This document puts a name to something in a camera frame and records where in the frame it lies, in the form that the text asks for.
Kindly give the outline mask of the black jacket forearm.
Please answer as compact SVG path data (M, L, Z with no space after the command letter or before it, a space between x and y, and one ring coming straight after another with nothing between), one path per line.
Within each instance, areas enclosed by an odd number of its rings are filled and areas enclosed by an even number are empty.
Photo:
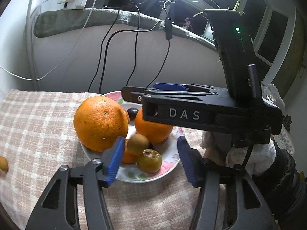
M295 160L277 148L273 164L252 177L280 229L306 229L306 182L295 168Z

